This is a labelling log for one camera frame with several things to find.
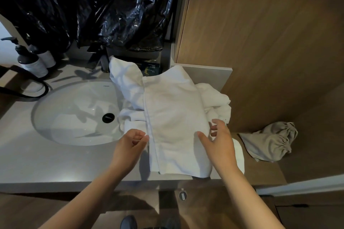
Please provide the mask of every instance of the cabinet door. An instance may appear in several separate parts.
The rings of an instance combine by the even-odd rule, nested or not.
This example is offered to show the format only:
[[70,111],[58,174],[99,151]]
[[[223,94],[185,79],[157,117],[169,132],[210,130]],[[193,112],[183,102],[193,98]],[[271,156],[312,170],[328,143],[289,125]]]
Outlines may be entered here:
[[231,128],[291,120],[343,78],[344,0],[189,0],[178,63],[232,67]]

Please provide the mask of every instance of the wooden floor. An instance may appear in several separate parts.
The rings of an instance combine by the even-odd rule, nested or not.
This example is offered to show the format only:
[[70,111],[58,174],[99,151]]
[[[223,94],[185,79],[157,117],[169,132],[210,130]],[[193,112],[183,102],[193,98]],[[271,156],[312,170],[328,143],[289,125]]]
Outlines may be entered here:
[[[187,190],[184,201],[179,198],[180,192],[114,193],[93,228],[119,228],[129,214],[135,216],[139,229],[160,226],[161,221],[173,214],[180,216],[183,229],[242,228],[225,187]],[[0,194],[0,228],[38,228],[67,203],[67,199]]]

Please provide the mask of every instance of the bottle label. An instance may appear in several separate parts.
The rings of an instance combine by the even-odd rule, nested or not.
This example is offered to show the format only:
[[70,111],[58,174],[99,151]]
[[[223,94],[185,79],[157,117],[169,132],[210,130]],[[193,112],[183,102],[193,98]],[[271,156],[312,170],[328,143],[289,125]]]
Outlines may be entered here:
[[42,78],[48,74],[48,70],[41,59],[38,59],[36,62],[30,64],[20,64],[20,66],[38,78]]
[[45,53],[40,53],[37,55],[39,58],[41,58],[45,67],[47,67],[47,68],[53,67],[56,64],[53,56],[51,55],[51,53],[49,51],[46,51]]

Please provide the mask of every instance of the bathroom sink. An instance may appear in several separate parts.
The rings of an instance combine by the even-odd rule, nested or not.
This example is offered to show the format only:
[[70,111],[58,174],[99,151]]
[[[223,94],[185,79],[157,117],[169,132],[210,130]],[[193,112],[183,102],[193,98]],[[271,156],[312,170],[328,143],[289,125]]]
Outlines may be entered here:
[[118,140],[122,93],[110,80],[81,81],[41,98],[32,110],[36,131],[57,143],[90,146]]

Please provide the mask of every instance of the faucet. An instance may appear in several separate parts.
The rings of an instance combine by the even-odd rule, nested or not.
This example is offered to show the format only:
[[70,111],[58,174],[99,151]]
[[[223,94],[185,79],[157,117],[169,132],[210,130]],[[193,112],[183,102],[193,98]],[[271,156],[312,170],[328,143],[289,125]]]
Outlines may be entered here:
[[87,70],[89,70],[90,72],[94,71],[99,62],[101,62],[101,71],[103,73],[110,72],[110,60],[106,51],[106,47],[104,45],[94,43],[90,45],[90,47],[87,49],[87,52],[93,53],[86,64],[85,68]]

